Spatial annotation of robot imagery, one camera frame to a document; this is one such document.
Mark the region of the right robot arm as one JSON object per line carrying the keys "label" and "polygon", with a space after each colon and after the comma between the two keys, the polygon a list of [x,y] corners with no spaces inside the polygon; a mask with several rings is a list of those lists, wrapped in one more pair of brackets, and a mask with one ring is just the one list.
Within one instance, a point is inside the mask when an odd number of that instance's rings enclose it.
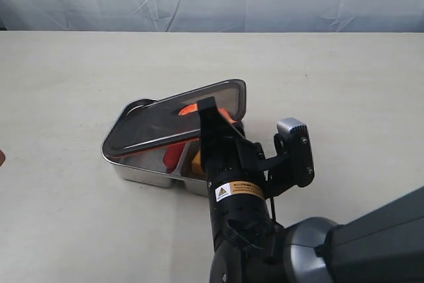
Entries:
{"label": "right robot arm", "polygon": [[341,225],[310,217],[278,223],[275,197],[315,176],[307,126],[281,120],[276,155],[264,156],[226,110],[208,97],[199,115],[200,165],[207,180],[214,256],[211,282],[422,282],[423,190]]}

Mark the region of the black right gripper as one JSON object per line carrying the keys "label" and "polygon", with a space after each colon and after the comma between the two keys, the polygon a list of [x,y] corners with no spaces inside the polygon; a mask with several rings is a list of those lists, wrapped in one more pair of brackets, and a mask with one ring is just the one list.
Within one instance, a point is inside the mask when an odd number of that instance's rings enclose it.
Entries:
{"label": "black right gripper", "polygon": [[259,159],[258,146],[246,139],[241,121],[225,108],[217,108],[214,97],[186,105],[178,115],[197,111],[213,246],[228,241],[240,250],[263,250],[273,226],[264,173],[250,166]]}

